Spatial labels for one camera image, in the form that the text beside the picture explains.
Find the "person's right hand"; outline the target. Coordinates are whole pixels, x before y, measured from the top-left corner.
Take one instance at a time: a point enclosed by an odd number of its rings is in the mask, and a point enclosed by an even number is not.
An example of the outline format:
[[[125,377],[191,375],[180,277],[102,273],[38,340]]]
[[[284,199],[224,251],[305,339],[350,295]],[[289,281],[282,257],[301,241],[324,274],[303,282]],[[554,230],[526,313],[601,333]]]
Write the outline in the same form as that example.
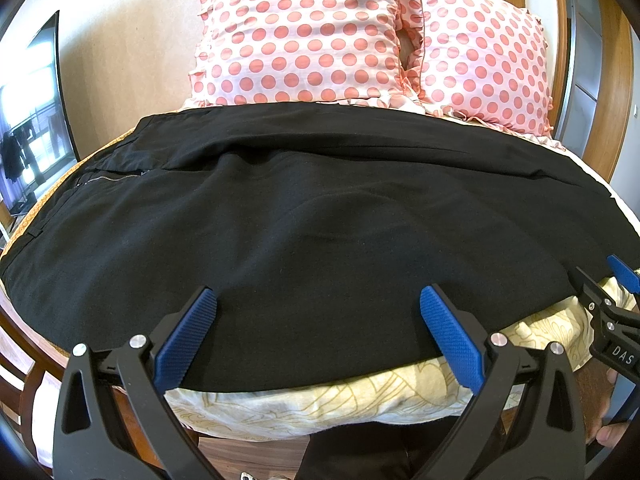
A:
[[[587,441],[596,441],[604,448],[615,448],[630,426],[630,422],[604,422],[604,416],[611,407],[611,399],[611,393],[601,396],[598,414],[594,421],[588,424]]]

